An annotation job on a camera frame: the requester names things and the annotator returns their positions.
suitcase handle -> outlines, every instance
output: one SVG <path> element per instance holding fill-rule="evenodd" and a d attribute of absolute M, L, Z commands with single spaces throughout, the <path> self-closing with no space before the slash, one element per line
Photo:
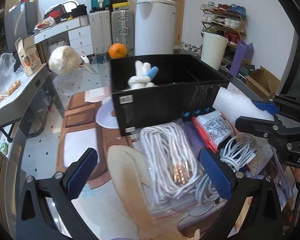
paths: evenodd
<path fill-rule="evenodd" d="M 129 35 L 129 29 L 128 27 L 123 27 L 123 30 L 119 30 L 119 34 L 123 34 L 123 36 L 128 36 Z"/>

black cardboard box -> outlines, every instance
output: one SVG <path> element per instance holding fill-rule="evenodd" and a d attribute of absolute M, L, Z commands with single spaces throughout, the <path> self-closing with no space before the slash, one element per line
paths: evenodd
<path fill-rule="evenodd" d="M 157 66 L 157 87 L 126 90 L 135 76 L 135 61 Z M 209 111 L 219 88 L 229 80 L 192 55 L 145 55 L 111 60 L 111 90 L 122 136 L 134 129 L 191 119 Z"/>

purple bag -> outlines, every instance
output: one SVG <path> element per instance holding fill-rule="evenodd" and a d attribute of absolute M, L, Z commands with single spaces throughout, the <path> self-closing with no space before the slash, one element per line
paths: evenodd
<path fill-rule="evenodd" d="M 234 77 L 238 75 L 239 69 L 241 67 L 242 59 L 252 59 L 253 55 L 253 44 L 246 44 L 244 41 L 239 41 L 237 49 L 234 54 L 234 58 L 231 64 L 230 73 Z"/>

barcode sticker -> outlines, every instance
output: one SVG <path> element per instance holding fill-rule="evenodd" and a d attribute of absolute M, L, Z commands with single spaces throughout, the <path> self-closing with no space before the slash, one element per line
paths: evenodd
<path fill-rule="evenodd" d="M 132 132 L 134 131 L 136 128 L 135 127 L 130 127 L 130 128 L 126 128 L 124 129 L 125 132 Z"/>
<path fill-rule="evenodd" d="M 127 103 L 132 103 L 133 98 L 132 95 L 124 96 L 124 97 L 119 97 L 120 104 L 127 104 Z"/>

white dresser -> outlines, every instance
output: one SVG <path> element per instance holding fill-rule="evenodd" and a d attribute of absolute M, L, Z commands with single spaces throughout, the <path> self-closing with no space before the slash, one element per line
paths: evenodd
<path fill-rule="evenodd" d="M 34 43 L 38 44 L 54 35 L 68 32 L 70 46 L 80 55 L 92 55 L 93 46 L 88 16 L 81 16 L 49 27 L 34 35 Z"/>
<path fill-rule="evenodd" d="M 70 46 L 79 56 L 93 54 L 90 25 L 70 30 L 68 34 Z"/>

